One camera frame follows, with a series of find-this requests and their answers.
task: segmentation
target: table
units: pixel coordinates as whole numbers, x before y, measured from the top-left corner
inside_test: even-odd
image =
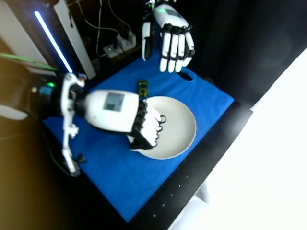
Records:
[[[93,229],[114,226],[119,229],[167,229],[198,190],[223,154],[238,136],[252,112],[234,101],[210,131],[162,184],[137,215],[127,224],[82,174],[78,178],[62,178],[80,215],[80,225]],[[45,127],[53,152],[60,159],[61,144]]]

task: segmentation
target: blue tablecloth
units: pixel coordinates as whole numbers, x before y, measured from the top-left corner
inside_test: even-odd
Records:
[[[96,131],[84,118],[74,118],[80,131],[74,140],[70,140],[73,155],[76,157],[81,153],[86,157],[86,163],[80,164],[81,169],[127,222],[234,101],[188,69],[183,72],[188,73],[192,81],[184,80],[176,73],[159,72],[158,59],[157,52],[147,62],[140,58],[93,90],[137,92],[138,80],[147,79],[150,96],[169,96],[182,101],[193,112],[197,123],[195,140],[185,153],[168,160],[150,159],[130,151],[126,136]],[[62,118],[55,117],[45,120],[60,142],[62,122]]]

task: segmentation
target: round plate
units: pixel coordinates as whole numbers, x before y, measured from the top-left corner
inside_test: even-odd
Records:
[[[146,101],[161,115],[166,122],[161,124],[157,146],[153,149],[140,150],[139,153],[153,159],[169,159],[183,153],[192,144],[196,135],[196,122],[193,113],[182,102],[164,96],[150,97]],[[131,142],[134,137],[128,136]]]

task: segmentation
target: white fabric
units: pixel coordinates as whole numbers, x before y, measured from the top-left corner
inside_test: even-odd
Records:
[[[202,229],[306,230],[307,50],[252,109],[206,180]]]

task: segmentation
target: robotic hand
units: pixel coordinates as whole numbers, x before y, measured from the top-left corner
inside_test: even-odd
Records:
[[[156,37],[162,39],[160,71],[180,72],[195,54],[188,22],[168,3],[176,0],[150,0],[146,3],[147,16],[142,27],[142,58],[148,60]]]
[[[119,90],[97,90],[81,93],[84,87],[84,75],[77,78],[68,73],[64,77],[61,92],[61,111],[63,122],[62,154],[71,175],[77,176],[80,169],[72,158],[69,137],[74,138],[79,129],[73,124],[73,116],[84,116],[90,126],[105,132],[135,137],[130,149],[151,149],[157,145],[161,124],[166,121],[146,101],[140,100],[135,93]]]

